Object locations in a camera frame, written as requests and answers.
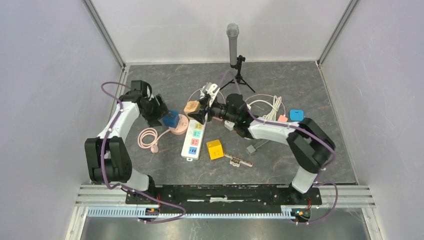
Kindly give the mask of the beige cube socket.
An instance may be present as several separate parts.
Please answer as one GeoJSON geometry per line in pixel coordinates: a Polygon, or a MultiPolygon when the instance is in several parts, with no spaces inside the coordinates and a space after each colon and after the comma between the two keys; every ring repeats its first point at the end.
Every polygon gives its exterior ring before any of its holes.
{"type": "Polygon", "coordinates": [[[201,107],[199,101],[188,101],[184,107],[184,113],[188,116],[190,113],[197,112],[201,107]]]}

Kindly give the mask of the pink round socket base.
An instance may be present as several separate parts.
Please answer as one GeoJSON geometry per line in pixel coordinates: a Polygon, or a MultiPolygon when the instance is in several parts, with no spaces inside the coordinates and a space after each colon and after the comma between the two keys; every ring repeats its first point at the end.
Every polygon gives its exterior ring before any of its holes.
{"type": "Polygon", "coordinates": [[[180,117],[176,127],[169,127],[168,129],[174,135],[183,135],[187,132],[189,120],[186,117],[180,117]]]}

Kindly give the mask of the dark blue cube socket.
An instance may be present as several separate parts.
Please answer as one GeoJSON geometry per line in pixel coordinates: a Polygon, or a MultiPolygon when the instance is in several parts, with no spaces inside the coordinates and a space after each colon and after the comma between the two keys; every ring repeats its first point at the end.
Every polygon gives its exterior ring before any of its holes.
{"type": "Polygon", "coordinates": [[[176,128],[180,120],[179,113],[177,111],[170,111],[170,115],[165,115],[162,118],[163,124],[168,128],[176,128]]]}

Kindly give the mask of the long white power strip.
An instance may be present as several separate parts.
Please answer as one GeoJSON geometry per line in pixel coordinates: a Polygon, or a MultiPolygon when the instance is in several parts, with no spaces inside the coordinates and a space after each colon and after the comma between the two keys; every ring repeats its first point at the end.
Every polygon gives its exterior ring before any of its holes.
{"type": "Polygon", "coordinates": [[[194,119],[189,120],[181,150],[181,156],[188,162],[199,159],[205,128],[205,124],[201,124],[194,119]]]}

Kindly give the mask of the yellow cube socket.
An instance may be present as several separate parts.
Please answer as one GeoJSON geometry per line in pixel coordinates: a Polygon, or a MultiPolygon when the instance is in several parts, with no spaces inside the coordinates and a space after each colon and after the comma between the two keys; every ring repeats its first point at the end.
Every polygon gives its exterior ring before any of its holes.
{"type": "Polygon", "coordinates": [[[216,160],[224,157],[223,146],[220,140],[212,140],[206,143],[206,147],[208,150],[209,158],[211,160],[216,160]]]}

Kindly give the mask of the small pink plug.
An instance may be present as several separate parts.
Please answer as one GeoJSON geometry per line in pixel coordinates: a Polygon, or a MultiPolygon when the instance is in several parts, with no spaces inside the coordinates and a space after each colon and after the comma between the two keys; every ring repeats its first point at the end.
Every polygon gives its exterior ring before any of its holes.
{"type": "Polygon", "coordinates": [[[280,116],[277,118],[277,121],[278,121],[278,122],[286,123],[286,122],[288,121],[288,118],[287,118],[285,115],[280,115],[280,116]]]}

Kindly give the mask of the blue plug adapter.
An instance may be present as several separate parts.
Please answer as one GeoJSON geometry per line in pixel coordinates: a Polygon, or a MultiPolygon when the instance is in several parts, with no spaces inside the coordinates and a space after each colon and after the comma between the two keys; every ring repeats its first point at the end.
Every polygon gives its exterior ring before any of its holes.
{"type": "Polygon", "coordinates": [[[289,119],[293,122],[300,122],[305,118],[304,111],[301,109],[291,109],[289,111],[289,119]]]}

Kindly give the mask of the small white power strip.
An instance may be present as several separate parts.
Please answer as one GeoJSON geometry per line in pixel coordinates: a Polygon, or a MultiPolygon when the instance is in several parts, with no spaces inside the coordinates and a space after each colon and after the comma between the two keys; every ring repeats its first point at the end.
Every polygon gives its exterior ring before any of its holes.
{"type": "Polygon", "coordinates": [[[235,123],[234,122],[230,122],[228,120],[224,121],[224,127],[226,129],[228,129],[229,131],[232,131],[234,129],[235,123]]]}

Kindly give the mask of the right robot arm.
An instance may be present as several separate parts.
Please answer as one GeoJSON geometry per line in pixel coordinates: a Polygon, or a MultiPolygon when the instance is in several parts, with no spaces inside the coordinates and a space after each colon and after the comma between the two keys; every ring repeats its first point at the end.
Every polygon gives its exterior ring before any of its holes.
{"type": "Polygon", "coordinates": [[[232,93],[225,103],[219,103],[209,94],[195,102],[187,115],[201,124],[213,117],[234,123],[235,132],[245,139],[268,140],[290,147],[299,165],[291,182],[289,199],[302,204],[309,198],[309,189],[320,172],[335,158],[335,144],[311,118],[300,122],[267,120],[254,115],[243,96],[232,93]]]}

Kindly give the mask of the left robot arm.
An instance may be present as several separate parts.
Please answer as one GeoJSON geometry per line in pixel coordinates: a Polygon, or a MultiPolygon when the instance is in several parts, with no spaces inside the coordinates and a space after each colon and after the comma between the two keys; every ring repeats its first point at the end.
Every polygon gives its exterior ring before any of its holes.
{"type": "Polygon", "coordinates": [[[145,204],[151,204],[158,196],[154,180],[133,168],[125,140],[139,117],[153,128],[161,126],[160,120],[171,113],[162,96],[155,95],[151,85],[143,80],[132,81],[128,92],[120,97],[108,95],[117,102],[115,112],[106,127],[84,143],[89,178],[110,190],[120,188],[136,193],[145,204]]]}

